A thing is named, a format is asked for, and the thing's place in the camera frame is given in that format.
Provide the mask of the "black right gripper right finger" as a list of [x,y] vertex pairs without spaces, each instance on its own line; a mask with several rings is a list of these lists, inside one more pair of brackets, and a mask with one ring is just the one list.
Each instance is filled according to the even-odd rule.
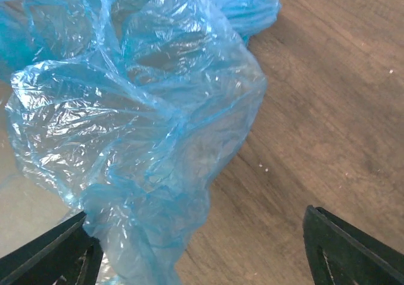
[[303,237],[315,284],[403,284],[403,254],[322,207],[306,208]]

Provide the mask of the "blue translucent plastic trash bag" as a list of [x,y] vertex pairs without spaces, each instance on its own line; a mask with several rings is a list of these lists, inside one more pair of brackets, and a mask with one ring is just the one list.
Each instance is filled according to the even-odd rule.
[[1,0],[5,125],[24,177],[86,214],[99,284],[179,284],[210,185],[268,85],[249,39],[280,0]]

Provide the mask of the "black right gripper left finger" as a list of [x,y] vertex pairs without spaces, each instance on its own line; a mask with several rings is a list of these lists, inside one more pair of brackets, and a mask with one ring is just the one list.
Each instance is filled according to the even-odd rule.
[[80,212],[1,258],[1,284],[95,284],[103,251]]

